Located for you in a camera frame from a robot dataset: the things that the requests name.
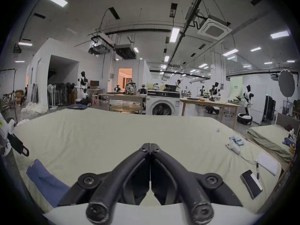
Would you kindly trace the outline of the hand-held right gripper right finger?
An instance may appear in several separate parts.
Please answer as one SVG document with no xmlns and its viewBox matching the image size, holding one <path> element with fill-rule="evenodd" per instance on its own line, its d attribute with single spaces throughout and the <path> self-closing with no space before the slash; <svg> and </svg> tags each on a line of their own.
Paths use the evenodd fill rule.
<svg viewBox="0 0 300 225">
<path fill-rule="evenodd" d="M 150 145 L 151 190 L 161 205 L 182 203 L 196 225 L 213 219 L 212 203 L 243 207 L 219 174 L 190 172 L 157 144 Z"/>
</svg>

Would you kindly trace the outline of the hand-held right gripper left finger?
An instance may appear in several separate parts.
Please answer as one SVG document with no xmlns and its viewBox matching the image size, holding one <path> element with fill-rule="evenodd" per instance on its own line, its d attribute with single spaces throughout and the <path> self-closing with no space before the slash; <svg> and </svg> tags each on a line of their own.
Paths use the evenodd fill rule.
<svg viewBox="0 0 300 225">
<path fill-rule="evenodd" d="M 87 219 L 104 225 L 111 222 L 117 203 L 140 205 L 150 188 L 149 149 L 149 143 L 142 145 L 110 172 L 80 175 L 58 207 L 88 203 Z"/>
</svg>

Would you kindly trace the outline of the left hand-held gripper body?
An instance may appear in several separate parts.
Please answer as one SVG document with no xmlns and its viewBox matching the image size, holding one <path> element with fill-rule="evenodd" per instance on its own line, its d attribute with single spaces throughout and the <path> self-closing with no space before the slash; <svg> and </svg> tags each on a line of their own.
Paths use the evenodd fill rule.
<svg viewBox="0 0 300 225">
<path fill-rule="evenodd" d="M 13 134 L 15 125 L 13 118 L 5 119 L 0 114 L 0 154 L 2 157 L 7 156 L 16 143 L 16 138 Z"/>
</svg>

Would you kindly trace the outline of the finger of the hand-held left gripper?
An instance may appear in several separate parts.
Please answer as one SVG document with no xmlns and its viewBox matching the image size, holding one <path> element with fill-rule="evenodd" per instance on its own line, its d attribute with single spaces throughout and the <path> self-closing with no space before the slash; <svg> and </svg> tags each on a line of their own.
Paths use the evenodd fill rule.
<svg viewBox="0 0 300 225">
<path fill-rule="evenodd" d="M 23 142 L 15 135 L 8 133 L 7 139 L 10 142 L 11 147 L 21 155 L 29 156 L 29 150 L 23 145 Z"/>
</svg>

